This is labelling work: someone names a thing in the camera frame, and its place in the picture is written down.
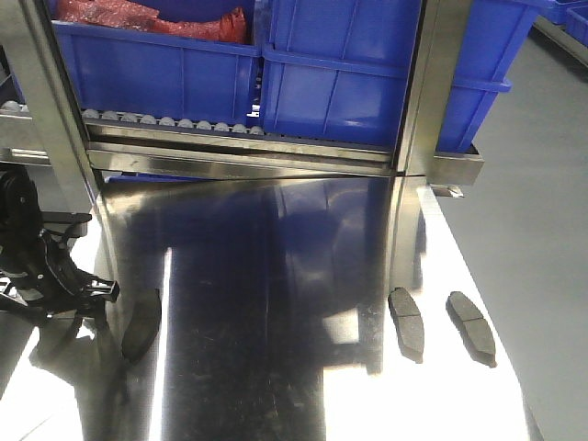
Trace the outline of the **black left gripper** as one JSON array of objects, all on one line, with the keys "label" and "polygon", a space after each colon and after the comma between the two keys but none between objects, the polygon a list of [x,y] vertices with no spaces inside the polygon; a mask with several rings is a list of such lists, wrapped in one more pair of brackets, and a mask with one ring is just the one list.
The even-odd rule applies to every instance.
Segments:
[{"label": "black left gripper", "polygon": [[102,314],[119,296],[119,284],[88,273],[70,256],[69,241],[92,220],[88,213],[40,209],[25,169],[1,171],[1,310],[31,322],[73,311]]}]

